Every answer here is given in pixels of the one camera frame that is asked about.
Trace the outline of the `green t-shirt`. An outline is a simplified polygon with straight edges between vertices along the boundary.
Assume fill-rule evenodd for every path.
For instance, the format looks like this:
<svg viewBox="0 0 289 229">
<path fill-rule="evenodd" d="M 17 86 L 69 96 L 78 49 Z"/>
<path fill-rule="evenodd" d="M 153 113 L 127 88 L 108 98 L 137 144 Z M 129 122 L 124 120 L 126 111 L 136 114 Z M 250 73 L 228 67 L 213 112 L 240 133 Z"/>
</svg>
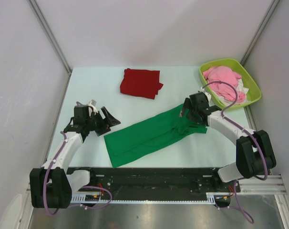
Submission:
<svg viewBox="0 0 289 229">
<path fill-rule="evenodd" d="M 207 128 L 179 117 L 180 104 L 170 110 L 104 136 L 113 168 L 134 162 L 183 138 L 205 134 Z"/>
</svg>

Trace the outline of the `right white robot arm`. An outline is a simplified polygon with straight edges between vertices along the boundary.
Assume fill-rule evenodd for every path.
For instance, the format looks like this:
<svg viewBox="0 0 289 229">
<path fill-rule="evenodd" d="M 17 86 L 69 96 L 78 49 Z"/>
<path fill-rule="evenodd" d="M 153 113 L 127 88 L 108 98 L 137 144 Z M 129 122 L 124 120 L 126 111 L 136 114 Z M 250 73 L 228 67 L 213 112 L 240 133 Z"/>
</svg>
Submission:
<svg viewBox="0 0 289 229">
<path fill-rule="evenodd" d="M 268 171 L 276 166 L 268 133 L 242 127 L 228 118 L 221 108 L 210 106 L 204 92 L 185 99 L 180 117 L 217 130 L 236 146 L 236 161 L 220 168 L 218 176 L 212 179 L 212 187 L 216 191 L 224 191 L 234 180 L 252 177 L 266 180 Z"/>
</svg>

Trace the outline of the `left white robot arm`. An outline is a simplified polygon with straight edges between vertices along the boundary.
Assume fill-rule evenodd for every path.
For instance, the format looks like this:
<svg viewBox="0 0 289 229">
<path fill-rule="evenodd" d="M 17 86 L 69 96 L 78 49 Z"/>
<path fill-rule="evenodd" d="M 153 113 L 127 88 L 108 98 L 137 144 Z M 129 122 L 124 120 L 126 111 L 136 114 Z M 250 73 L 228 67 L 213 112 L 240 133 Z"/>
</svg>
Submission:
<svg viewBox="0 0 289 229">
<path fill-rule="evenodd" d="M 97 178 L 88 170 L 76 170 L 68 175 L 68 167 L 90 132 L 101 136 L 120 123 L 105 107 L 97 110 L 94 101 L 77 103 L 73 117 L 61 132 L 63 140 L 56 152 L 40 168 L 30 172 L 33 207 L 46 210 L 67 208 L 74 192 L 82 187 L 88 191 L 95 189 Z"/>
</svg>

